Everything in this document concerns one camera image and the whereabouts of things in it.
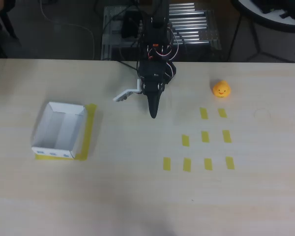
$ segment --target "rubber duck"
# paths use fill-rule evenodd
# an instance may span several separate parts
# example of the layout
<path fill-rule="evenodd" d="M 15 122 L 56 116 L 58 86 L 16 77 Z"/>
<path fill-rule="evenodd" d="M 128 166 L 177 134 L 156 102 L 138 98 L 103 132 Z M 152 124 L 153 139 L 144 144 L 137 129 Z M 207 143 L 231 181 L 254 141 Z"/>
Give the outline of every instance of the rubber duck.
<path fill-rule="evenodd" d="M 230 95 L 230 93 L 231 93 L 231 87 L 224 80 L 218 82 L 213 87 L 213 94 L 217 97 L 227 97 L 228 95 Z"/>

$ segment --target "table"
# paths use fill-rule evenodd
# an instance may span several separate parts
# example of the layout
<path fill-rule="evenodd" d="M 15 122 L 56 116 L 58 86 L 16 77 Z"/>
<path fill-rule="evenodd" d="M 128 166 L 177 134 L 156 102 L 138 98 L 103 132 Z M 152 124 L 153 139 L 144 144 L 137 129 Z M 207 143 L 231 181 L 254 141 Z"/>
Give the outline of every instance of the table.
<path fill-rule="evenodd" d="M 175 65 L 152 119 L 143 95 L 112 101 L 135 84 L 136 71 L 122 64 L 5 60 L 0 236 L 295 235 L 295 64 Z M 226 99 L 210 91 L 219 79 L 232 87 Z M 97 105 L 86 161 L 35 160 L 30 137 L 46 101 Z M 184 158 L 191 172 L 183 171 Z"/>

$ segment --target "tape marker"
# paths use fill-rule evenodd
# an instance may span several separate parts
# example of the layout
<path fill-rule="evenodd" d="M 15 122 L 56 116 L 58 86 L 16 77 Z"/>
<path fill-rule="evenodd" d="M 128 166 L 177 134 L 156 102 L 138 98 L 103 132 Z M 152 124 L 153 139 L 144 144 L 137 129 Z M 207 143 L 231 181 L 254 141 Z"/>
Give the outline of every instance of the tape marker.
<path fill-rule="evenodd" d="M 226 143 L 232 142 L 231 134 L 230 134 L 229 130 L 223 130 L 223 137 L 224 137 L 224 142 L 226 142 Z"/>
<path fill-rule="evenodd" d="M 171 170 L 171 159 L 169 157 L 164 157 L 163 159 L 163 170 L 164 171 Z"/>
<path fill-rule="evenodd" d="M 185 147 L 189 147 L 189 136 L 188 135 L 182 135 L 182 145 Z"/>
<path fill-rule="evenodd" d="M 93 122 L 94 122 L 94 116 L 95 116 L 95 110 L 96 110 L 95 104 L 89 104 L 86 105 L 85 108 L 88 112 L 87 121 L 85 124 L 85 131 L 84 131 L 84 138 L 81 148 L 81 153 L 76 154 L 75 158 L 65 158 L 65 157 L 56 157 L 56 156 L 44 156 L 44 155 L 35 155 L 36 160 L 79 160 L 79 161 L 85 161 L 88 158 L 89 153 L 89 145 L 92 135 L 92 129 L 93 129 Z"/>
<path fill-rule="evenodd" d="M 208 119 L 206 108 L 200 107 L 200 114 L 202 119 Z"/>
<path fill-rule="evenodd" d="M 231 156 L 225 157 L 225 161 L 226 161 L 227 169 L 229 169 L 229 170 L 235 169 L 234 160 Z"/>
<path fill-rule="evenodd" d="M 220 114 L 220 117 L 227 118 L 226 112 L 223 108 L 219 108 L 218 113 Z"/>
<path fill-rule="evenodd" d="M 212 160 L 210 158 L 205 158 L 205 169 L 208 171 L 213 170 Z"/>
<path fill-rule="evenodd" d="M 191 172 L 191 159 L 184 158 L 183 159 L 183 171 Z"/>
<path fill-rule="evenodd" d="M 210 142 L 207 131 L 201 131 L 201 136 L 202 136 L 202 142 L 204 142 L 204 143 Z"/>

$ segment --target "cable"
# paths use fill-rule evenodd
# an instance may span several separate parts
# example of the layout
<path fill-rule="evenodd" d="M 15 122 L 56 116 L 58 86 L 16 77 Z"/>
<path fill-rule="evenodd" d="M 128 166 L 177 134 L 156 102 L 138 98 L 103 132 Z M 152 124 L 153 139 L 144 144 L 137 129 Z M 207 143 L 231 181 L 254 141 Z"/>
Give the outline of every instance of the cable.
<path fill-rule="evenodd" d="M 103 16 L 97 12 L 97 5 L 98 5 L 99 0 L 95 0 L 94 6 L 93 6 L 93 11 L 95 12 L 95 15 L 103 21 Z"/>
<path fill-rule="evenodd" d="M 172 60 L 172 59 L 175 58 L 175 56 L 176 56 L 177 53 L 178 53 L 178 50 L 179 50 L 179 44 L 178 44 L 178 41 L 177 41 L 177 39 L 176 39 L 176 36 L 174 35 L 174 32 L 172 31 L 171 28 L 169 28 L 169 29 L 171 30 L 171 32 L 172 32 L 172 34 L 173 34 L 173 36 L 174 36 L 174 39 L 175 39 L 175 41 L 176 41 L 176 43 L 177 43 L 177 51 L 176 51 L 175 55 L 174 55 L 172 58 L 169 59 L 169 60 Z"/>
<path fill-rule="evenodd" d="M 103 60 L 114 61 L 114 60 L 111 60 L 110 58 L 104 58 Z M 123 62 L 123 61 L 121 61 L 121 60 L 115 60 L 115 61 L 117 61 L 117 62 L 119 62 L 119 63 L 121 63 L 121 64 L 123 64 L 123 65 L 125 65 L 125 66 L 127 66 L 127 67 L 129 67 L 129 68 L 131 68 L 131 69 L 133 69 L 133 70 L 137 70 L 137 69 L 134 68 L 133 66 L 131 66 L 131 65 L 129 65 L 129 64 L 127 64 L 127 63 L 125 63 L 125 62 Z"/>
<path fill-rule="evenodd" d="M 171 69 L 171 71 L 172 71 L 172 76 L 170 76 L 170 75 L 167 74 L 166 72 L 165 72 L 165 75 L 167 75 L 167 76 L 169 76 L 169 77 L 174 77 L 174 72 L 173 72 L 173 69 L 172 69 L 171 65 L 169 65 L 168 62 L 167 62 L 166 64 L 170 67 L 170 69 Z"/>
<path fill-rule="evenodd" d="M 157 53 L 158 55 L 160 55 L 161 57 L 166 57 L 166 56 L 168 56 L 168 55 L 172 52 L 172 48 L 171 48 L 171 50 L 169 51 L 169 53 L 167 53 L 167 54 L 160 54 L 155 48 L 154 48 L 154 50 L 155 50 L 156 53 Z"/>
<path fill-rule="evenodd" d="M 121 47 L 122 47 L 122 42 L 119 44 L 119 54 L 120 54 L 121 60 L 126 60 L 122 55 Z"/>
<path fill-rule="evenodd" d="M 138 28 L 138 32 L 139 32 L 139 26 L 138 26 L 138 24 L 132 18 L 129 18 L 129 21 Z"/>
<path fill-rule="evenodd" d="M 172 28 L 172 30 L 173 30 L 174 32 L 176 32 L 177 35 L 181 38 L 181 40 L 182 40 L 182 44 L 183 44 L 184 47 L 185 47 L 187 61 L 189 61 L 189 53 L 188 53 L 188 50 L 187 50 L 187 45 L 186 45 L 185 40 L 183 39 L 183 37 L 181 36 L 181 34 L 180 34 L 180 33 L 179 33 L 174 27 Z"/>
<path fill-rule="evenodd" d="M 92 60 L 94 60 L 94 57 L 95 57 L 95 40 L 94 40 L 94 34 L 91 30 L 89 30 L 88 28 L 84 27 L 84 26 L 80 26 L 80 25 L 76 25 L 76 24 L 71 24 L 71 23 L 61 23 L 61 22 L 58 22 L 58 21 L 52 21 L 50 20 L 44 13 L 43 11 L 43 4 L 42 4 L 42 0 L 40 0 L 40 10 L 41 10 L 41 13 L 42 15 L 45 17 L 46 20 L 54 23 L 54 24 L 58 24 L 58 25 L 63 25 L 63 26 L 75 26 L 75 27 L 80 27 L 80 28 L 83 28 L 85 30 L 87 30 L 88 32 L 90 32 L 91 36 L 92 36 L 92 39 L 93 39 L 93 57 L 92 57 Z"/>
<path fill-rule="evenodd" d="M 153 48 L 151 48 L 151 49 L 149 50 L 148 54 L 147 54 L 148 59 L 153 58 L 153 56 L 150 56 L 150 55 L 149 55 L 149 53 L 150 53 L 152 50 L 153 50 Z"/>
<path fill-rule="evenodd" d="M 158 5 L 158 7 L 155 9 L 155 11 L 153 12 L 152 17 L 157 13 L 157 11 L 158 11 L 159 8 L 161 7 L 162 3 L 163 3 L 163 0 L 161 0 L 161 1 L 159 2 L 159 5 Z"/>
<path fill-rule="evenodd" d="M 140 43 L 141 37 L 138 40 L 137 49 L 139 48 L 139 43 Z M 139 49 L 139 57 L 137 59 L 137 74 L 138 74 L 139 78 L 142 79 L 142 77 L 140 76 L 140 73 L 139 73 L 139 68 L 138 68 L 140 57 L 141 57 L 141 50 Z"/>
<path fill-rule="evenodd" d="M 115 16 L 113 16 L 108 22 L 107 24 L 104 26 L 103 31 L 102 31 L 102 38 L 103 38 L 103 34 L 105 32 L 105 29 L 107 28 L 107 26 L 112 22 L 112 20 L 114 20 L 117 16 L 119 16 L 120 14 L 122 14 L 123 12 L 125 12 L 126 10 L 128 10 L 130 7 L 132 7 L 132 5 L 126 7 L 124 10 L 122 10 L 120 13 L 116 14 Z"/>

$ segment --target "open box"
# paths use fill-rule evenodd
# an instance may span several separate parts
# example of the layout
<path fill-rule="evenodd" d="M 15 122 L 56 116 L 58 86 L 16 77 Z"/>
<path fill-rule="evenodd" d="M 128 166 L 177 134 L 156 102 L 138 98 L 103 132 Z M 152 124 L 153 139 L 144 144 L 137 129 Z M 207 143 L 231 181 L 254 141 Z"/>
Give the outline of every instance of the open box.
<path fill-rule="evenodd" d="M 80 151 L 87 111 L 82 105 L 49 102 L 32 141 L 38 155 L 74 158 Z"/>

